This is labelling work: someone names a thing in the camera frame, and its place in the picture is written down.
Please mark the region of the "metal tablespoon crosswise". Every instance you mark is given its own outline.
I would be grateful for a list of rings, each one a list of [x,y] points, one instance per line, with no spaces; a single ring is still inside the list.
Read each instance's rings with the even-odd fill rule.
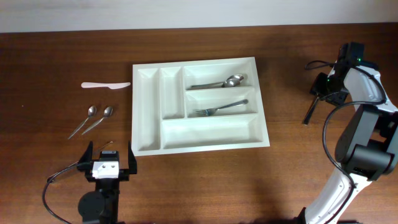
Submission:
[[[235,87],[241,84],[241,81],[238,79],[228,79],[224,82],[219,83],[211,83],[206,85],[192,85],[189,90],[196,90],[196,89],[205,89],[205,88],[229,88]]]

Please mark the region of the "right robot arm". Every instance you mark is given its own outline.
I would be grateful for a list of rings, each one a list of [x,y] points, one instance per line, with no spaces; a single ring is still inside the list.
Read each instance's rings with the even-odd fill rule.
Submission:
[[[390,174],[397,165],[397,107],[381,83],[376,63],[365,61],[364,44],[343,44],[335,62],[314,60],[306,70],[331,67],[319,73],[310,94],[315,98],[303,124],[307,125],[318,102],[334,105],[322,129],[323,150],[334,165],[319,196],[304,207],[296,223],[340,223],[340,217],[354,198],[380,176]],[[332,116],[354,106],[355,113],[330,153],[326,131]]]

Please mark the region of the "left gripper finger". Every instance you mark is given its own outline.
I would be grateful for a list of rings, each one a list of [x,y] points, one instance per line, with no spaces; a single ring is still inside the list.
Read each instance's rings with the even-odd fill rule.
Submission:
[[[89,145],[86,149],[86,151],[83,153],[83,155],[80,157],[78,164],[82,164],[82,163],[87,163],[87,162],[91,162],[92,160],[92,155],[93,155],[93,142],[90,141]]]
[[[128,142],[128,166],[130,174],[137,174],[137,161],[132,151],[131,141]]]

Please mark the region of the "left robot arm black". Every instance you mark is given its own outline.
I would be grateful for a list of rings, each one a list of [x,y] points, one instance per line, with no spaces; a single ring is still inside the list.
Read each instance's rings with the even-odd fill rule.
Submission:
[[[93,159],[93,142],[78,161],[78,170],[85,173],[88,182],[95,183],[94,191],[84,194],[78,203],[83,223],[119,223],[119,185],[137,173],[137,161],[128,143],[128,168],[119,167],[118,151],[101,151]]]

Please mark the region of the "metal tablespoon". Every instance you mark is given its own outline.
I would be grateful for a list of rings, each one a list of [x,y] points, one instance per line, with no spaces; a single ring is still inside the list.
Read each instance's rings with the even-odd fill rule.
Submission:
[[[243,81],[245,79],[245,76],[243,74],[235,74],[235,75],[231,75],[226,80],[232,80],[232,79]]]

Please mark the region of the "metal fork with blue sheen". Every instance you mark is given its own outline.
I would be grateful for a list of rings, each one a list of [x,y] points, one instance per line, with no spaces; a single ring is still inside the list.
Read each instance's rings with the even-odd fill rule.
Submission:
[[[234,106],[242,106],[242,105],[246,105],[248,103],[249,103],[249,100],[244,99],[244,100],[240,100],[240,101],[237,101],[237,102],[234,102],[234,103],[231,103],[228,105],[220,106],[217,108],[208,108],[205,110],[195,110],[194,114],[196,116],[213,116],[219,110],[234,107]]]

